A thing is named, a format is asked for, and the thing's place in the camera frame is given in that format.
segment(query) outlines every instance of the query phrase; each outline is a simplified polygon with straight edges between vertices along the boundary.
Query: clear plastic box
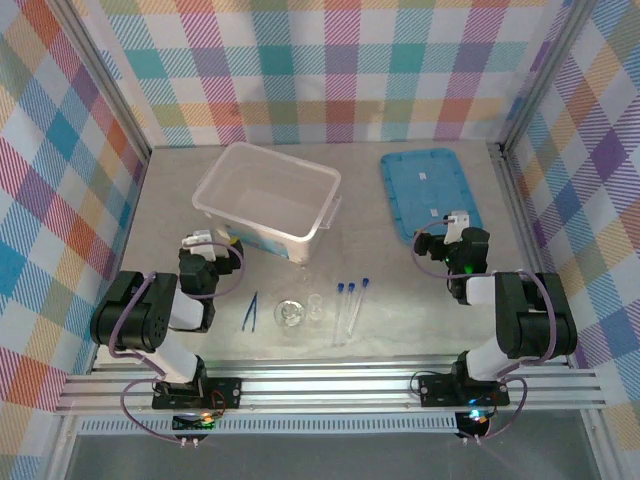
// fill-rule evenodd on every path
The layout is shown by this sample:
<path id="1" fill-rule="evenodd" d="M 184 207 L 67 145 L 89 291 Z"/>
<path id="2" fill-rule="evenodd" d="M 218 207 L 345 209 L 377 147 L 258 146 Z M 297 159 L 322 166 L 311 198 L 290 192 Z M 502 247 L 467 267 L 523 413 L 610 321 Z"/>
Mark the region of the clear plastic box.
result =
<path id="1" fill-rule="evenodd" d="M 220 235 L 304 265 L 337 213 L 339 185 L 334 168 L 234 143 L 191 200 Z"/>

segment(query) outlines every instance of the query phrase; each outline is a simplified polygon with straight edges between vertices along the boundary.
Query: robotic arm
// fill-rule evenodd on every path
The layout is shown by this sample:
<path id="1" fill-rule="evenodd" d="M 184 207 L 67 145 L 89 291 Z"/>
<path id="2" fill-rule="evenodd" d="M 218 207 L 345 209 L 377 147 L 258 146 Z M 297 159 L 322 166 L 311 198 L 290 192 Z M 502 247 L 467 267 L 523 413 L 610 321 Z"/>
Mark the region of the robotic arm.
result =
<path id="1" fill-rule="evenodd" d="M 137 352 L 165 374 L 153 387 L 154 409 L 239 406 L 241 380 L 208 377 L 202 359 L 185 349 L 175 333 L 206 333 L 215 315 L 211 295 L 216 292 L 219 276 L 241 267 L 234 253 L 225 249 L 216 256 L 213 246 L 200 245 L 211 241 L 208 231 L 196 231 L 185 238 L 178 255 L 180 275 L 157 273 L 117 332 L 117 351 Z M 239 241 L 231 246 L 243 255 Z M 91 319 L 95 343 L 109 344 L 120 316 L 143 281 L 140 272 L 118 273 Z"/>
<path id="2" fill-rule="evenodd" d="M 419 376 L 421 404 L 505 406 L 509 404 L 509 395 L 502 382 L 504 376 L 523 361 L 538 360 L 545 355 L 551 340 L 552 319 L 557 339 L 550 358 L 575 351 L 577 330 L 569 303 L 556 274 L 535 274 L 549 294 L 553 312 L 547 311 L 537 285 L 519 273 L 481 276 L 487 270 L 489 233 L 470 227 L 466 212 L 452 212 L 445 221 L 447 235 L 419 233 L 414 252 L 419 256 L 429 253 L 432 260 L 444 261 L 449 276 L 465 275 L 447 280 L 450 293 L 462 305 L 495 305 L 496 330 L 484 345 L 461 353 L 451 373 Z"/>

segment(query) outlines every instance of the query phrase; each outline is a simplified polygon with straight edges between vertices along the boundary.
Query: plastic tube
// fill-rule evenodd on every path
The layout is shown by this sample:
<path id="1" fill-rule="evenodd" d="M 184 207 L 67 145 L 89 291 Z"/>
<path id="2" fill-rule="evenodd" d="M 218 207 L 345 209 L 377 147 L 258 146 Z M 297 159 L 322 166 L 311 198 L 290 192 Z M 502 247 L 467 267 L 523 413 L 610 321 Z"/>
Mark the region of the plastic tube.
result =
<path id="1" fill-rule="evenodd" d="M 336 320 L 333 324 L 333 340 L 331 344 L 335 347 L 338 345 L 338 331 L 340 330 L 340 309 L 342 307 L 342 292 L 344 291 L 344 283 L 338 284 L 336 291 Z"/>
<path id="2" fill-rule="evenodd" d="M 362 288 L 358 293 L 358 300 L 356 301 L 356 306 L 353 309 L 351 321 L 349 322 L 349 328 L 347 329 L 347 335 L 349 335 L 349 338 L 353 335 L 353 329 L 356 326 L 356 320 L 358 319 L 358 313 L 360 312 L 360 305 L 362 304 L 362 298 L 364 297 L 364 291 L 367 289 L 367 285 L 369 285 L 369 279 L 365 277 L 362 279 Z"/>
<path id="3" fill-rule="evenodd" d="M 349 325 L 348 322 L 350 322 L 350 317 L 351 317 L 351 304 L 353 303 L 353 291 L 356 289 L 356 284 L 351 282 L 349 283 L 349 288 L 348 288 L 348 292 L 347 293 L 347 299 L 346 299 L 346 304 L 347 304 L 347 308 L 345 310 L 343 310 L 342 313 L 342 319 L 340 320 L 340 325 L 343 325 L 345 327 L 347 327 Z M 344 332 L 342 332 L 343 335 L 341 335 L 340 338 L 340 344 L 344 344 Z"/>

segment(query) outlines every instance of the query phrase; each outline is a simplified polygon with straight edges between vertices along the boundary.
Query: checkered fabric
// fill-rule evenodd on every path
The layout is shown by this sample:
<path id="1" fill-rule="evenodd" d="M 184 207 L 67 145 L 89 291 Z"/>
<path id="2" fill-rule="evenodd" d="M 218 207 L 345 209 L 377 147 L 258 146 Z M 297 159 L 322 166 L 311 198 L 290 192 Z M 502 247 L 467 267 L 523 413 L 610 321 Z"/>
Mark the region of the checkered fabric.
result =
<path id="1" fill-rule="evenodd" d="M 640 474 L 640 1 L 601 0 L 516 149 L 547 268 Z"/>
<path id="2" fill-rule="evenodd" d="M 170 146 L 497 139 L 570 3 L 75 0 Z"/>
<path id="3" fill-rule="evenodd" d="M 0 12 L 0 479 L 31 479 L 143 164 L 45 0 Z"/>

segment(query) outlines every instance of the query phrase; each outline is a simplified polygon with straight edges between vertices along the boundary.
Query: blue plastic tray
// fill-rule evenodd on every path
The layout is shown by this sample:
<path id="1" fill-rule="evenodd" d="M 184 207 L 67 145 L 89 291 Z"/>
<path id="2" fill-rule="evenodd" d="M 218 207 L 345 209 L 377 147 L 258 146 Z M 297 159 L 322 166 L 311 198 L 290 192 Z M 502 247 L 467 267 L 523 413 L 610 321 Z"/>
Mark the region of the blue plastic tray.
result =
<path id="1" fill-rule="evenodd" d="M 382 157 L 382 177 L 396 229 L 404 243 L 425 225 L 453 210 L 469 212 L 471 226 L 482 228 L 473 194 L 458 157 L 448 148 L 390 153 Z M 429 229 L 444 235 L 446 225 Z"/>

